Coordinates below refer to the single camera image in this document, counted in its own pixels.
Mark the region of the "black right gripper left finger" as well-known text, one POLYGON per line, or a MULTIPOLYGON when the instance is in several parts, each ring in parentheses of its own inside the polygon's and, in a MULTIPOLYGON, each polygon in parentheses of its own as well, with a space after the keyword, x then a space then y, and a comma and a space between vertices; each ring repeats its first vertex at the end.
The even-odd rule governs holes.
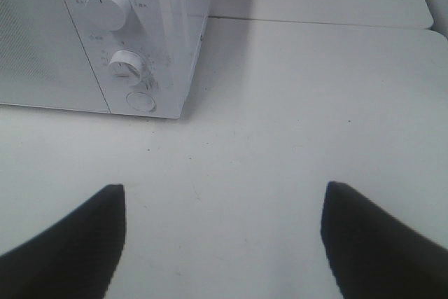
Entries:
POLYGON ((103 187, 1 255, 2 298, 105 298, 125 245, 125 189, 103 187))

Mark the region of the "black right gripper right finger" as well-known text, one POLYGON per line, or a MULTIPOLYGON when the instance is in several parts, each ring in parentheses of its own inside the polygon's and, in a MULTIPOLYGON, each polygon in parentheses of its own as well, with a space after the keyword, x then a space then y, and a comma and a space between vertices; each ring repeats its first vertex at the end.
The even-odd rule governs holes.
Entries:
POLYGON ((326 187, 321 239, 343 298, 447 297, 447 249, 345 183, 326 187))

